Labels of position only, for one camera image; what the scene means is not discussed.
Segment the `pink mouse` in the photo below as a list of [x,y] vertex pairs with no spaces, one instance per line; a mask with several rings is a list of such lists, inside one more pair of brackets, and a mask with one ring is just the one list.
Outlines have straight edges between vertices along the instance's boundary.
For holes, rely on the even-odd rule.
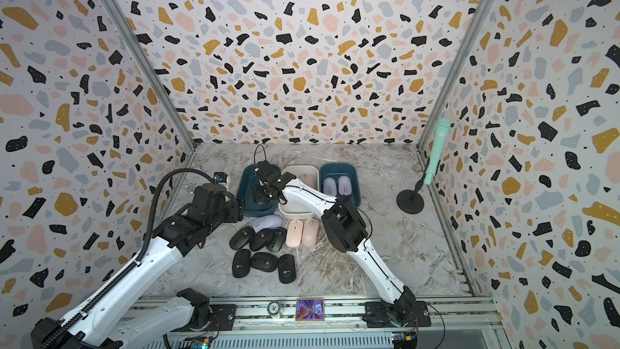
[[302,243],[304,222],[301,220],[291,220],[287,227],[286,244],[290,248],[297,248]]
[[306,247],[317,244],[320,223],[316,218],[308,218],[304,222],[301,242]]
[[298,178],[307,186],[311,187],[312,189],[316,189],[316,177],[314,174],[303,173],[298,175]]

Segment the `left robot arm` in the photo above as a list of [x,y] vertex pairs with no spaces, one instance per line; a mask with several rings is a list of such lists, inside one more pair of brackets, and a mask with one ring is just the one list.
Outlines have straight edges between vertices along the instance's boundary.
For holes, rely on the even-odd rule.
[[185,327],[202,331],[217,323],[208,297],[194,289],[180,291],[166,305],[145,315],[133,327],[120,320],[144,292],[169,268],[224,223],[244,217],[244,201],[221,184],[203,184],[193,200],[163,220],[128,261],[82,304],[54,320],[43,318],[31,333],[35,348],[141,347],[170,331]]

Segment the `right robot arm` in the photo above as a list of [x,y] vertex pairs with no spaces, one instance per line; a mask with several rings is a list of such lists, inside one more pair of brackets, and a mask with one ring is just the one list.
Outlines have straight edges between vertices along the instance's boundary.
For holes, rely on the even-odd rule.
[[380,257],[372,245],[367,223],[354,205],[309,187],[292,173],[280,173],[266,160],[256,163],[254,172],[259,179],[260,198],[301,205],[321,218],[332,246],[350,255],[371,279],[390,323],[405,327],[414,322],[415,295]]

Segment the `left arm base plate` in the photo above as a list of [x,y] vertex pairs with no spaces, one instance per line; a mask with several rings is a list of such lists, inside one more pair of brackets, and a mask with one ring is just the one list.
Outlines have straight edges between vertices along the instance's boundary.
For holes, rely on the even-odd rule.
[[179,331],[231,331],[236,311],[237,306],[234,304],[199,305],[195,308],[189,323],[179,328]]

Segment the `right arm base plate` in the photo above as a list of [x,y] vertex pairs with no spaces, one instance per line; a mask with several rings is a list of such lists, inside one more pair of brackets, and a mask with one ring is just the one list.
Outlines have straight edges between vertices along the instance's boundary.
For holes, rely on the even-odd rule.
[[430,327],[428,305],[424,301],[412,304],[391,305],[385,301],[366,302],[363,321],[369,328],[407,328]]

